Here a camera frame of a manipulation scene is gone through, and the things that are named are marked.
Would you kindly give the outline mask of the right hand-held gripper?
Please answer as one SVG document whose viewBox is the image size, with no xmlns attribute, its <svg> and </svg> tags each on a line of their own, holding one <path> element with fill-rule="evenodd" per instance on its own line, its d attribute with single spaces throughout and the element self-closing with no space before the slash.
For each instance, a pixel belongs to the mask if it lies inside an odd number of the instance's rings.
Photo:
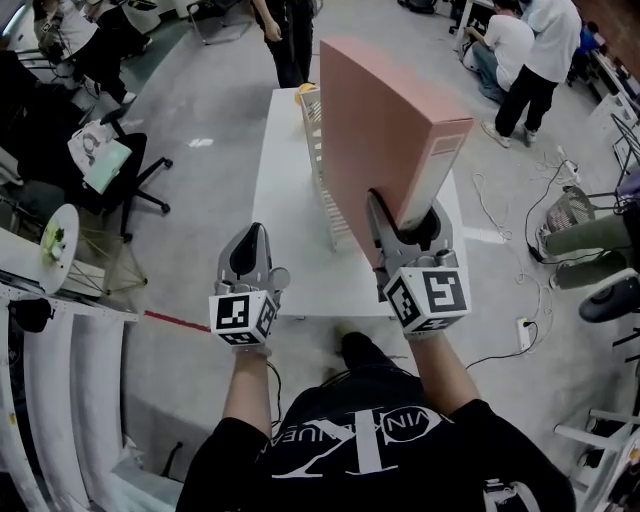
<svg viewBox="0 0 640 512">
<path fill-rule="evenodd" d="M 390 305 L 403 332 L 441 331 L 471 311 L 468 278 L 450 250 L 453 226 L 438 199 L 420 221 L 400 229 L 403 241 L 375 189 L 367 193 L 367 218 L 378 252 L 374 273 L 380 300 Z M 422 251 L 407 254 L 405 243 Z"/>
</svg>

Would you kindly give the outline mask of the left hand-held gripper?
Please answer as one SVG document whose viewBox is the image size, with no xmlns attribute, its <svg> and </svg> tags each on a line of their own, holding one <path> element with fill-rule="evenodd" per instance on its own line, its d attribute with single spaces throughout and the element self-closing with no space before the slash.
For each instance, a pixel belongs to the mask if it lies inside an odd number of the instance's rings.
<svg viewBox="0 0 640 512">
<path fill-rule="evenodd" d="M 229 346 L 264 346 L 290 284 L 284 267 L 272 268 L 266 228 L 252 223 L 222 250 L 209 298 L 211 333 Z"/>
</svg>

